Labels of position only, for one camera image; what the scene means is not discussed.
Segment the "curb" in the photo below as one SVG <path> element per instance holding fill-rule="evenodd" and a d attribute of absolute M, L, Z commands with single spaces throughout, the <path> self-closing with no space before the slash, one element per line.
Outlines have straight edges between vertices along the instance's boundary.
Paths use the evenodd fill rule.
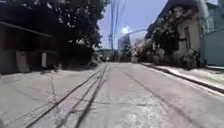
<path fill-rule="evenodd" d="M 167 70 L 167 69 L 158 68 L 158 67 L 153 66 L 153 65 L 145 65 L 145 64 L 141 64 L 141 65 L 143 65 L 143 66 L 145 66 L 145 67 L 149 67 L 149 68 L 153 68 L 153 69 L 162 71 L 162 72 L 164 72 L 164 73 L 167 73 L 167 74 L 176 76 L 176 77 L 178 77 L 178 78 L 181 78 L 181 79 L 190 81 L 190 82 L 192 82 L 192 83 L 196 83 L 196 84 L 201 85 L 201 86 L 203 86 L 203 87 L 206 87 L 206 88 L 209 88 L 209 89 L 212 89 L 212 90 L 214 90 L 214 91 L 217 91 L 217 92 L 220 92 L 220 93 L 224 94 L 224 89 L 215 87 L 215 86 L 213 86 L 213 85 L 211 85 L 211 84 L 207 84 L 207 83 L 203 83 L 203 82 L 201 82 L 201 81 L 197 81 L 197 80 L 189 79 L 189 78 L 187 78 L 187 77 L 184 77 L 184 76 L 181 76 L 181 75 L 177 75 L 177 74 L 175 74 L 175 73 L 172 73 L 172 72 L 170 72 L 170 71 Z"/>

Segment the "hillside street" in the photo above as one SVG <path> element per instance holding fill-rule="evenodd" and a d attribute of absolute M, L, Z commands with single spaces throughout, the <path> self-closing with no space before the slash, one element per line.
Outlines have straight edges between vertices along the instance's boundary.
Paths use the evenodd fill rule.
<path fill-rule="evenodd" d="M 223 108 L 221 94 L 140 64 L 0 80 L 0 119 L 6 128 L 223 128 Z"/>

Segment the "blue sky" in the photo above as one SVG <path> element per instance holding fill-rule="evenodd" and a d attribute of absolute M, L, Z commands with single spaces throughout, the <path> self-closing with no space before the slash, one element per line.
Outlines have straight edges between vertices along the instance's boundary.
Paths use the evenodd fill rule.
<path fill-rule="evenodd" d="M 125 3 L 125 11 L 121 13 L 121 18 L 117 27 L 117 39 L 124 34 L 123 30 L 135 31 L 146 29 L 150 23 L 153 23 L 161 12 L 168 0 L 121 0 L 122 5 Z M 209 0 L 212 3 L 217 3 L 217 0 Z M 110 33 L 110 6 L 106 7 L 104 18 L 99 21 L 102 46 L 109 48 L 108 35 Z M 114 47 L 117 48 L 117 39 L 114 42 Z"/>

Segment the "road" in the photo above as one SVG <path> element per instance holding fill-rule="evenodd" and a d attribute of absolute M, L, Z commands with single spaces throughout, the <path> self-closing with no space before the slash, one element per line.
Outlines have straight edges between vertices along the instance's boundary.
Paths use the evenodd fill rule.
<path fill-rule="evenodd" d="M 223 128 L 224 97 L 139 64 L 110 63 L 30 127 Z"/>

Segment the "tree foliage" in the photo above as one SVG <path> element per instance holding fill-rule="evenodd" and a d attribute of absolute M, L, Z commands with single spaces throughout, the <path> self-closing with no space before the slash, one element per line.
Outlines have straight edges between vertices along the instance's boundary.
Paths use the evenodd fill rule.
<path fill-rule="evenodd" d="M 174 20 L 175 15 L 172 12 L 169 12 L 165 18 L 158 19 L 152 36 L 155 44 L 168 56 L 179 49 L 179 32 Z"/>
<path fill-rule="evenodd" d="M 107 0 L 10 0 L 5 21 L 47 33 L 56 40 L 79 42 L 88 47 L 100 44 L 98 20 Z"/>
<path fill-rule="evenodd" d="M 124 46 L 123 46 L 123 49 L 122 49 L 122 53 L 120 55 L 120 61 L 130 62 L 131 57 L 132 57 L 131 43 L 129 41 L 124 41 Z"/>

